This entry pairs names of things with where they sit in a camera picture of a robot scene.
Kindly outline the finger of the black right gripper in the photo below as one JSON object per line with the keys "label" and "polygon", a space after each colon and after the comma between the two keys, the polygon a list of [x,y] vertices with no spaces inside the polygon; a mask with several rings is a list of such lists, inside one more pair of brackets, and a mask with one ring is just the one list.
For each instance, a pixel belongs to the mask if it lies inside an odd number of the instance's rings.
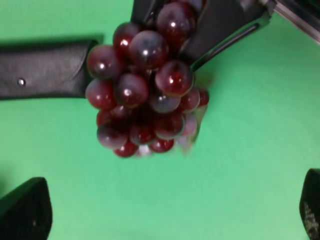
{"label": "finger of the black right gripper", "polygon": [[271,11],[260,0],[208,0],[178,58],[196,71],[239,40],[267,25]]}
{"label": "finger of the black right gripper", "polygon": [[134,0],[130,22],[144,29],[156,29],[157,17],[170,0]]}

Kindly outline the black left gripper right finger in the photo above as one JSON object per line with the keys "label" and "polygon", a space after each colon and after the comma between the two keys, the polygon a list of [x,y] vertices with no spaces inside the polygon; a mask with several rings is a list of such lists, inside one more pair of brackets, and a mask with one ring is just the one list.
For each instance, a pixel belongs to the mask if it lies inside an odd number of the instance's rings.
{"label": "black left gripper right finger", "polygon": [[308,170],[299,202],[300,217],[310,240],[320,239],[320,169]]}

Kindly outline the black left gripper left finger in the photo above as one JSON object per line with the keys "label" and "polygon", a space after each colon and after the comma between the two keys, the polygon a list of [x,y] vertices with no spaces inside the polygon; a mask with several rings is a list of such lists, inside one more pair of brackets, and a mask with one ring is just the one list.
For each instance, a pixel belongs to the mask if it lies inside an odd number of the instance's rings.
{"label": "black left gripper left finger", "polygon": [[46,240],[53,224],[49,187],[33,177],[0,198],[2,240]]}

